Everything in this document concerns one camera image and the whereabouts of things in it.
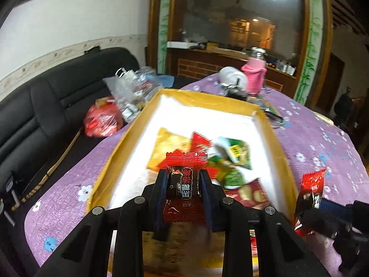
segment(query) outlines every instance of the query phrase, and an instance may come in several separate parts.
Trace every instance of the white container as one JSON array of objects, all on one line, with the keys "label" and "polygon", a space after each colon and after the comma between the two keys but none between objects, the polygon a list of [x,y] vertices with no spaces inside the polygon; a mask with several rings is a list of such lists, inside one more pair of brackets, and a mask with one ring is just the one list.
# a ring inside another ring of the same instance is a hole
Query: white container
[{"label": "white container", "polygon": [[237,70],[233,66],[226,66],[222,68],[219,71],[219,80],[220,80],[220,83],[225,83],[227,85],[237,84],[238,82],[238,87],[241,90],[243,91],[247,90],[246,75],[243,72]]}]

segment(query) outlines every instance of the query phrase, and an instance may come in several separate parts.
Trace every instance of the wall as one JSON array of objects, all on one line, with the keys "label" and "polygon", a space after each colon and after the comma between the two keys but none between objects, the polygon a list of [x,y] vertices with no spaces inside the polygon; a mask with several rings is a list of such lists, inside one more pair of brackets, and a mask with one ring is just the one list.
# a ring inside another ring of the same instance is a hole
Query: wall
[{"label": "wall", "polygon": [[[0,80],[42,55],[76,43],[147,35],[148,13],[149,0],[31,0],[19,5],[0,29]],[[138,58],[143,65],[143,57]]]},{"label": "wall", "polygon": [[[333,30],[332,53],[344,63],[344,72],[333,105],[351,87],[350,97],[366,95],[369,87],[369,52],[364,45],[364,36],[354,34],[349,26],[338,26]],[[333,107],[330,111],[335,116]]]}]

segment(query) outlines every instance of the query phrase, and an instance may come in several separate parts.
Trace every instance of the floral tablecloth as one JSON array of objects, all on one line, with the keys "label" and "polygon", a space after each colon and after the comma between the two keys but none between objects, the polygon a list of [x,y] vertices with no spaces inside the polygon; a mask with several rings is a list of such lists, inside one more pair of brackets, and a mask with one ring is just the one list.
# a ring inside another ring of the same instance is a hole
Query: floral tablecloth
[{"label": "floral tablecloth", "polygon": [[[214,74],[183,89],[220,94],[222,89],[218,82],[218,75]],[[369,202],[369,178],[348,135],[276,90],[265,97],[285,118],[284,127],[274,131],[289,160],[297,187],[304,173],[326,167],[325,198],[344,205],[354,200]],[[84,217],[91,189],[127,127],[99,143],[27,214],[25,235],[39,265]],[[311,235],[307,243],[333,277],[341,276],[338,271],[341,259],[332,247],[332,240]]]}]

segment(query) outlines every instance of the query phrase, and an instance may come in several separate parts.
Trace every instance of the metal screw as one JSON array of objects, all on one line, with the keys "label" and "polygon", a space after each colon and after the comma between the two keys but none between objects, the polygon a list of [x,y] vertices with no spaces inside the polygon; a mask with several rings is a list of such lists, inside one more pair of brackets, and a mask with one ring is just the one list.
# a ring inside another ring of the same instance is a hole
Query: metal screw
[{"label": "metal screw", "polygon": [[99,214],[101,214],[101,212],[103,212],[103,210],[104,210],[104,208],[102,208],[102,207],[100,207],[100,206],[97,206],[97,207],[95,207],[93,210],[92,210],[92,213],[94,214],[94,215],[99,215]]},{"label": "metal screw", "polygon": [[145,200],[146,200],[145,197],[138,196],[138,197],[135,198],[135,203],[136,204],[142,204],[142,203],[145,202]]},{"label": "metal screw", "polygon": [[227,204],[227,205],[230,205],[233,203],[233,199],[231,197],[224,197],[222,201],[224,204]]},{"label": "metal screw", "polygon": [[267,207],[265,207],[265,212],[267,214],[275,214],[276,213],[276,209],[274,207],[272,207],[272,206],[267,206]]}]

